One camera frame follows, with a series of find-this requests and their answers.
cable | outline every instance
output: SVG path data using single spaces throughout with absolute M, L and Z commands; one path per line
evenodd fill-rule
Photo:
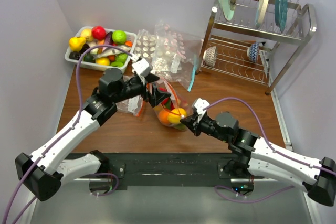
M 95 49 L 95 48 L 99 48 L 99 47 L 107 47 L 107 48 L 113 48 L 113 49 L 117 49 L 119 51 L 122 51 L 124 52 L 125 54 L 129 55 L 129 56 L 132 56 L 131 53 L 119 48 L 119 47 L 116 47 L 116 46 L 112 46 L 112 45 L 96 45 L 94 47 L 90 47 L 89 49 L 87 49 L 79 58 L 78 60 L 78 63 L 76 65 L 76 86 L 77 86 L 77 91 L 78 91 L 78 97 L 79 97 L 79 111 L 78 111 L 78 115 L 77 115 L 77 118 L 76 120 L 74 121 L 72 127 L 75 127 L 75 125 L 79 122 L 79 119 L 80 119 L 80 116 L 81 116 L 81 113 L 82 113 L 82 110 L 83 110 L 83 101 L 82 101 L 82 93 L 81 93 L 81 88 L 80 88 L 80 81 L 79 81 L 79 67 L 80 67 L 80 63 L 83 61 L 83 58 L 84 56 L 90 52 L 91 50 Z M 41 154 L 41 156 L 45 156 L 46 153 L 55 145 L 57 144 L 66 134 L 68 134 L 70 131 L 72 130 L 72 128 L 68 128 L 66 131 L 64 131 L 62 133 L 61 136 L 59 136 L 57 139 L 55 139 Z M 26 173 L 23 175 L 23 177 L 20 179 L 19 183 L 17 184 L 17 186 L 15 187 L 10 199 L 9 199 L 9 202 L 8 202 L 8 205 L 6 207 L 6 210 L 5 210 L 5 214 L 4 214 L 4 218 L 3 218 L 3 221 L 2 221 L 2 224 L 6 224 L 7 223 L 7 219 L 8 219 L 8 216 L 9 216 L 9 211 L 10 211 L 10 208 L 12 207 L 12 204 L 13 204 L 13 201 L 17 195 L 17 192 L 19 191 L 21 185 L 23 184 L 23 182 L 26 180 L 26 178 L 28 177 L 28 175 L 30 174 L 30 172 L 34 169 L 34 167 L 41 161 L 41 157 L 38 157 L 35 162 L 29 167 L 29 169 L 26 171 Z
M 238 194 L 238 195 L 240 195 L 240 196 L 242 196 L 242 197 L 244 197 L 244 198 L 246 198 L 246 196 L 244 196 L 243 194 L 238 193 L 238 192 L 234 191 L 233 189 L 231 189 L 231 188 L 229 188 L 229 187 L 226 187 L 226 186 L 215 186 L 215 187 L 214 187 L 215 192 L 216 192 L 219 196 L 221 196 L 222 198 L 224 198 L 224 199 L 226 199 L 226 200 L 229 200 L 229 201 L 232 201 L 232 202 L 236 202 L 236 203 L 251 204 L 251 203 L 261 202 L 261 201 L 263 201 L 263 200 L 265 200 L 265 199 L 268 199 L 268 198 L 270 198 L 270 197 L 272 197 L 272 196 L 274 196 L 274 195 L 277 195 L 277 194 L 279 194 L 279 193 L 282 193 L 283 191 L 287 191 L 287 190 L 289 190 L 289 189 L 292 189 L 292 188 L 294 188 L 294 186 L 288 186 L 288 187 L 285 187 L 285 188 L 280 189 L 280 190 L 277 190 L 277 191 L 275 191 L 274 193 L 271 193 L 271 194 L 269 194 L 269 195 L 267 195 L 267 196 L 265 196 L 265 197 L 263 197 L 263 198 L 260 198 L 260 199 L 254 199 L 254 200 L 238 200 L 238 199 L 230 199 L 229 197 L 227 197 L 227 196 L 221 194 L 221 193 L 218 191 L 219 188 L 222 188 L 222 189 L 226 189 L 226 190 L 232 191 L 233 193 Z
M 114 188 L 112 189 L 112 190 L 110 190 L 110 191 L 108 191 L 107 193 L 105 193 L 105 194 L 94 194 L 94 193 L 92 193 L 93 195 L 95 195 L 95 196 L 98 196 L 98 197 L 100 197 L 100 196 L 106 196 L 106 195 L 110 195 L 111 193 L 113 193 L 116 189 L 117 189 L 117 187 L 119 186 L 119 178 L 115 175 L 115 174 L 113 174 L 113 173 L 95 173 L 95 174 L 93 174 L 93 175 L 96 175 L 96 176 L 112 176 L 113 178 L 115 178 L 116 179 L 116 181 L 115 181 L 115 186 L 114 186 Z
M 270 142 L 268 141 L 268 139 L 267 139 L 267 136 L 266 136 L 265 131 L 264 131 L 264 128 L 263 128 L 263 125 L 261 124 L 261 121 L 260 121 L 258 115 L 257 115 L 256 112 L 252 109 L 252 107 L 251 107 L 250 105 L 248 105 L 245 101 L 243 101 L 243 100 L 241 100 L 241 99 L 239 99 L 239 98 L 235 98 L 235 97 L 226 97 L 226 98 L 222 98 L 222 99 L 218 100 L 217 102 L 214 102 L 213 104 L 210 104 L 208 107 L 204 108 L 203 110 L 207 110 L 207 109 L 209 109 L 209 108 L 211 108 L 211 107 L 213 107 L 213 106 L 219 104 L 220 102 L 227 101 L 227 100 L 235 100 L 235 101 L 241 102 L 241 103 L 244 104 L 246 107 L 248 107 L 248 109 L 252 112 L 252 114 L 254 115 L 254 117 L 256 118 L 256 120 L 257 120 L 257 122 L 258 122 L 258 124 L 259 124 L 259 127 L 260 127 L 261 132 L 262 132 L 262 134 L 263 134 L 263 136 L 264 136 L 264 140 L 265 140 L 266 144 L 268 145 L 268 147 L 269 147 L 274 153 L 278 153 L 279 155 L 281 155 L 281 156 L 283 156 L 283 157 L 286 157 L 286 158 L 288 158 L 288 159 L 290 159 L 290 160 L 292 160 L 292 161 L 295 161 L 295 162 L 297 162 L 297 163 L 299 163 L 299 164 L 301 164 L 301 165 L 306 165 L 306 166 L 310 167 L 310 164 L 308 164 L 308 163 L 306 163 L 306 162 L 303 162 L 303 161 L 301 161 L 301 160 L 298 160 L 298 159 L 296 159 L 296 158 L 293 158 L 293 157 L 291 157 L 291 156 L 288 156 L 288 155 L 286 155 L 286 154 L 284 154 L 284 153 L 282 153 L 282 152 L 277 151 L 277 150 L 274 149 L 274 147 L 271 145 L 271 143 L 270 143 Z M 322 171 L 327 172 L 327 173 L 330 173 L 330 174 L 332 174 L 332 175 L 334 175 L 334 176 L 336 177 L 336 173 L 333 172 L 332 170 L 328 170 L 328 169 L 326 169 L 326 168 L 324 168 L 324 167 L 319 167 L 319 166 L 316 166 L 316 165 L 312 165 L 311 167 L 312 167 L 312 168 L 315 168 L 315 169 L 318 169 L 318 170 L 322 170 Z
M 15 224 L 21 217 L 21 215 L 23 215 L 23 213 L 27 210 L 28 207 L 31 206 L 31 204 L 37 199 L 36 196 L 34 196 L 30 202 L 28 202 L 28 204 L 21 210 L 21 212 L 16 216 L 16 218 L 13 220 L 12 224 Z
M 111 194 L 111 193 L 113 193 L 116 189 L 117 189 L 117 187 L 118 187 L 118 185 L 119 185 L 119 179 L 118 179 L 118 177 L 115 175 L 115 174 L 113 174 L 113 173 L 95 173 L 95 174 L 92 174 L 92 175 L 95 175 L 95 176 L 112 176 L 112 177 L 114 177 L 115 179 L 116 179 L 116 185 L 115 185 L 115 187 L 113 188 L 113 189 L 111 189 L 111 187 L 110 187 L 110 190 L 109 191 L 107 191 L 106 193 L 104 193 L 104 194 L 94 194 L 94 193 L 92 193 L 93 195 L 95 195 L 95 196 L 97 196 L 97 197 L 100 197 L 100 196 L 106 196 L 106 195 L 109 195 L 109 194 Z M 28 204 L 21 210 L 21 212 L 16 216 L 16 218 L 14 219 L 14 221 L 12 222 L 12 224 L 15 224 L 19 219 L 20 219 L 20 217 L 21 217 L 21 215 L 23 215 L 23 213 L 27 210 L 27 208 L 36 200 L 36 196 L 34 196 L 31 200 L 30 200 L 30 202 L 28 202 Z

orange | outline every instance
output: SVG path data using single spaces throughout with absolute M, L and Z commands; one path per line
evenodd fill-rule
M 126 42 L 125 42 L 125 45 L 126 45 L 126 46 L 129 46 L 129 47 L 132 47 L 132 46 L 133 46 L 133 42 L 131 42 L 131 41 L 126 41 Z
M 167 120 L 168 115 L 169 115 L 169 111 L 167 110 L 161 110 L 158 113 L 158 118 L 162 124 L 165 124 L 165 125 L 170 124 L 170 122 Z

dish rack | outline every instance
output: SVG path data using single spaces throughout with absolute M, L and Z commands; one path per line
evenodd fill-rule
M 314 7 L 306 4 L 303 8 L 299 0 L 293 3 L 288 2 L 287 22 L 283 33 L 275 25 L 275 0 L 269 0 L 265 13 L 264 22 L 259 29 L 255 28 L 255 15 L 259 0 L 236 0 L 235 15 L 232 20 L 224 18 L 224 14 L 215 0 L 211 10 L 210 19 L 204 37 L 200 53 L 200 66 L 196 73 L 221 72 L 237 76 L 249 81 L 257 82 L 267 86 L 266 95 L 270 95 L 276 84 L 284 76 L 289 67 L 304 49 L 306 44 L 314 35 L 317 23 Z M 259 47 L 259 58 L 256 63 L 248 60 L 247 49 L 253 42 L 234 40 L 214 35 L 214 29 L 232 33 L 253 36 L 265 40 L 272 40 L 276 43 L 272 48 Z M 283 69 L 270 81 L 270 61 L 281 43 L 298 46 Z M 215 66 L 209 67 L 203 61 L 203 55 L 207 48 L 217 46 L 218 54 Z

red apple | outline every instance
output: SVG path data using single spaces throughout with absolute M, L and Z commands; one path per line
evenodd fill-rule
M 102 26 L 95 26 L 92 29 L 92 36 L 96 39 L 96 40 L 103 40 L 106 37 L 106 31 Z

bag of fruit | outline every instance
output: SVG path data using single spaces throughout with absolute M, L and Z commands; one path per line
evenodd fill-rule
M 158 116 L 157 118 L 165 126 L 185 130 L 186 127 L 180 123 L 180 119 L 191 113 L 191 106 L 189 106 L 187 101 L 184 100 L 166 80 L 161 78 L 156 84 L 160 90 L 172 94 L 160 105 L 154 107 L 154 111 Z

